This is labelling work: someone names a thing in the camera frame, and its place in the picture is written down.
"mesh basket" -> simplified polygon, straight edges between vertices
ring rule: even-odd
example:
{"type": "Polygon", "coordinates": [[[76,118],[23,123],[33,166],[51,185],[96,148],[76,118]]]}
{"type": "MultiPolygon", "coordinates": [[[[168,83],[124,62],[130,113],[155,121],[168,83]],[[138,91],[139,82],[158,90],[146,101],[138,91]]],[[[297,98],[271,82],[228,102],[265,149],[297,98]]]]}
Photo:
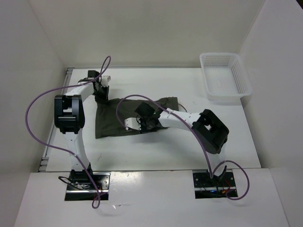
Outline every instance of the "mesh basket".
{"type": "Polygon", "coordinates": [[[234,99],[251,95],[252,88],[239,55],[203,53],[200,62],[208,99],[234,99]]]}

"dark green cloth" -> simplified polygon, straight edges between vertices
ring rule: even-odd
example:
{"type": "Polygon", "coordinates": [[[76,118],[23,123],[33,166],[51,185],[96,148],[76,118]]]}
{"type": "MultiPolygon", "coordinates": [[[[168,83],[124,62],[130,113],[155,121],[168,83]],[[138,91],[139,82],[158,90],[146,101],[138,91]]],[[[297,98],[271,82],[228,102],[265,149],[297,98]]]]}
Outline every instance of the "dark green cloth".
{"type": "MultiPolygon", "coordinates": [[[[107,136],[126,136],[139,134],[138,130],[126,130],[118,121],[116,117],[116,107],[120,102],[120,98],[111,99],[106,103],[97,102],[96,112],[96,139],[107,136]]],[[[119,108],[119,116],[122,121],[129,117],[137,117],[135,109],[142,103],[146,102],[154,109],[157,106],[150,101],[146,100],[125,100],[122,102],[119,108]]],[[[157,101],[161,106],[168,107],[173,110],[179,110],[178,98],[167,97],[161,98],[157,101]]]]}

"purple cable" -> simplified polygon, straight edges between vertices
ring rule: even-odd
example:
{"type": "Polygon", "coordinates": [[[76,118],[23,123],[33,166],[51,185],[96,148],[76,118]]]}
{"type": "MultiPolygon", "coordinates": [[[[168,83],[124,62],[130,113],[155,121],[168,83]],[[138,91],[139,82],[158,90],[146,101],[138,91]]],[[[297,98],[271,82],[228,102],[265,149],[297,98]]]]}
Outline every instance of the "purple cable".
{"type": "Polygon", "coordinates": [[[130,98],[130,97],[141,97],[141,98],[145,98],[145,99],[147,99],[147,100],[153,102],[153,103],[154,103],[157,107],[159,107],[161,110],[163,110],[163,111],[165,111],[165,112],[167,112],[167,113],[170,113],[171,115],[175,116],[175,117],[178,118],[182,123],[184,123],[184,124],[186,125],[186,127],[193,133],[193,135],[195,136],[195,138],[197,139],[198,143],[200,144],[200,146],[201,146],[201,148],[202,148],[202,151],[203,151],[203,153],[204,153],[204,155],[205,155],[205,159],[206,159],[207,166],[208,166],[208,169],[209,169],[210,178],[213,178],[213,177],[214,177],[214,174],[215,174],[215,172],[217,171],[217,169],[218,169],[221,165],[223,165],[225,162],[233,163],[233,164],[235,164],[237,167],[239,167],[239,169],[240,169],[240,170],[245,174],[245,176],[246,176],[246,179],[247,179],[247,190],[246,190],[246,192],[245,192],[241,197],[238,197],[238,198],[235,198],[235,199],[234,199],[234,198],[229,197],[227,194],[226,194],[226,197],[227,197],[228,199],[230,199],[230,200],[240,200],[240,199],[242,199],[243,197],[245,197],[245,196],[247,195],[247,193],[248,193],[248,191],[249,191],[249,189],[250,189],[250,180],[249,180],[249,178],[248,178],[248,176],[247,176],[245,170],[244,170],[239,164],[237,164],[236,162],[230,161],[230,160],[225,160],[225,161],[219,163],[219,165],[216,166],[216,168],[214,169],[214,171],[212,171],[211,165],[210,165],[210,161],[209,161],[209,158],[208,158],[208,156],[207,156],[206,149],[204,148],[204,145],[203,145],[202,141],[199,139],[199,137],[198,137],[198,135],[196,134],[196,132],[195,132],[195,131],[189,126],[189,124],[187,124],[186,121],[184,121],[181,117],[179,117],[179,116],[176,115],[175,113],[170,112],[170,111],[168,111],[167,109],[163,108],[161,105],[159,105],[157,102],[151,100],[150,98],[148,98],[148,97],[146,97],[146,96],[142,96],[142,95],[129,95],[129,96],[126,96],[125,98],[123,98],[123,99],[120,100],[120,102],[118,103],[117,108],[116,108],[116,117],[117,117],[118,121],[120,122],[120,124],[121,124],[123,127],[126,128],[125,124],[123,123],[123,121],[122,121],[122,120],[120,119],[120,117],[119,117],[119,108],[120,108],[120,106],[121,106],[121,103],[122,103],[124,100],[126,100],[127,98],[130,98]]]}
{"type": "Polygon", "coordinates": [[[70,150],[67,150],[67,149],[64,149],[64,148],[60,148],[60,147],[53,146],[53,145],[51,145],[51,144],[47,144],[47,143],[43,142],[42,140],[38,139],[38,138],[32,133],[32,131],[30,130],[30,127],[29,127],[29,125],[28,125],[28,112],[29,112],[31,106],[34,104],[34,102],[37,101],[38,98],[44,96],[44,95],[47,94],[47,93],[50,93],[50,92],[52,92],[52,91],[61,90],[61,89],[71,88],[71,87],[79,87],[79,86],[83,86],[83,85],[86,85],[86,84],[88,84],[88,83],[91,83],[91,82],[96,81],[96,80],[99,79],[99,77],[101,77],[102,74],[108,69],[109,64],[110,64],[110,61],[111,61],[111,57],[110,57],[110,56],[107,56],[107,57],[105,58],[103,64],[102,64],[100,74],[99,74],[97,77],[95,77],[94,79],[88,81],[87,83],[77,84],[77,85],[71,85],[71,86],[64,86],[64,87],[58,87],[58,88],[54,88],[54,89],[51,89],[51,90],[48,90],[48,91],[45,91],[45,92],[41,93],[41,94],[38,95],[36,98],[34,98],[34,100],[28,105],[27,110],[26,110],[26,112],[25,112],[25,125],[26,125],[26,127],[27,127],[27,131],[29,132],[29,134],[30,134],[36,141],[38,141],[39,143],[41,143],[41,144],[43,144],[43,145],[45,145],[45,146],[48,146],[48,147],[51,147],[51,148],[55,148],[55,149],[59,149],[59,150],[66,151],[66,152],[68,152],[68,153],[74,155],[75,158],[79,161],[79,163],[80,163],[81,166],[83,167],[84,171],[86,172],[87,176],[89,177],[89,179],[91,180],[92,184],[94,185],[94,187],[95,187],[95,189],[96,189],[96,191],[97,191],[97,197],[94,198],[93,203],[92,203],[92,207],[93,207],[94,209],[97,209],[97,208],[100,206],[101,194],[100,194],[99,189],[98,189],[96,183],[94,182],[93,178],[91,177],[91,175],[90,175],[89,172],[87,171],[87,169],[86,169],[84,163],[81,161],[81,159],[80,159],[78,156],[76,156],[76,154],[75,154],[74,152],[72,152],[72,151],[70,151],[70,150]],[[106,66],[106,67],[104,68],[104,70],[103,70],[103,67],[104,67],[105,62],[107,61],[107,59],[108,59],[107,66],[106,66]],[[94,206],[94,203],[95,203],[96,200],[98,200],[98,204],[97,204],[97,206],[94,206]]]}

